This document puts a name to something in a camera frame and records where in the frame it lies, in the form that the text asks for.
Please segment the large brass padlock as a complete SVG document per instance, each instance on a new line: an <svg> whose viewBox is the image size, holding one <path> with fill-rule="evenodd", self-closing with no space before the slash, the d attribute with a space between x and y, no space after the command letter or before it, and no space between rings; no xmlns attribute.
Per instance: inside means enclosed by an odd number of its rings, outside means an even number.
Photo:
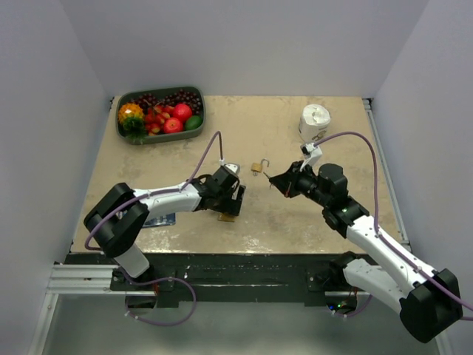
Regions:
<svg viewBox="0 0 473 355"><path fill-rule="evenodd" d="M229 214L220 214L219 217L217 218L218 221L220 222L226 222L226 223L233 223L236 220L236 216L229 215Z"/></svg>

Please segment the small brass padlock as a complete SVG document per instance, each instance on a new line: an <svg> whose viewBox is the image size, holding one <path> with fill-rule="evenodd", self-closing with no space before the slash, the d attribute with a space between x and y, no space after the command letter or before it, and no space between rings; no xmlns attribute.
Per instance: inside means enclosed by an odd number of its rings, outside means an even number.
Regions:
<svg viewBox="0 0 473 355"><path fill-rule="evenodd" d="M262 173L265 167L270 166L270 161L266 158L261 159L260 162L252 163L251 164L251 171L253 176L257 176L258 174Z"/></svg>

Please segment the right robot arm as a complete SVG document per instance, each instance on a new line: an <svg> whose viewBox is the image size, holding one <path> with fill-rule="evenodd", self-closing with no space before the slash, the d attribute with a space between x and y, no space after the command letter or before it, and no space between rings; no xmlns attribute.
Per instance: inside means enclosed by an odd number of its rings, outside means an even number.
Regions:
<svg viewBox="0 0 473 355"><path fill-rule="evenodd" d="M349 195L341 166L326 163L315 173L301 161L269 182L285 197L304 195L322 207L326 224L363 249L376 262L355 257L329 273L339 291L351 285L367 291L396 312L405 329L426 343L463 317L455 275L436 271L376 225L374 217Z"/></svg>

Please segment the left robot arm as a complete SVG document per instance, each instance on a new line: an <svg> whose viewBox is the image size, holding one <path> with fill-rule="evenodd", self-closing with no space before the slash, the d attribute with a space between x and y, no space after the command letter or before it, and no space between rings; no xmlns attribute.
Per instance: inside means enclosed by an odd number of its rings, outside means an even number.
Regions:
<svg viewBox="0 0 473 355"><path fill-rule="evenodd" d="M212 175L161 189L131 189L114 185L84 218L84 226L100 250L126 273L137 290L147 289L153 272L136 244L141 229L151 220L178 212L211 210L237 217L245 186L239 180L239 165L225 163Z"/></svg>

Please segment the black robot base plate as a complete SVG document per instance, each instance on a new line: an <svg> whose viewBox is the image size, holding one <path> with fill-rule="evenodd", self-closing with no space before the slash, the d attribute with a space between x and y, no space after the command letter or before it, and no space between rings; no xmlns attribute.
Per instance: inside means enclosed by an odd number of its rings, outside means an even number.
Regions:
<svg viewBox="0 0 473 355"><path fill-rule="evenodd" d="M146 254L151 269L132 285L118 270L112 291L133 310L176 308L180 302L298 303L323 306L327 292L348 292L343 254Z"/></svg>

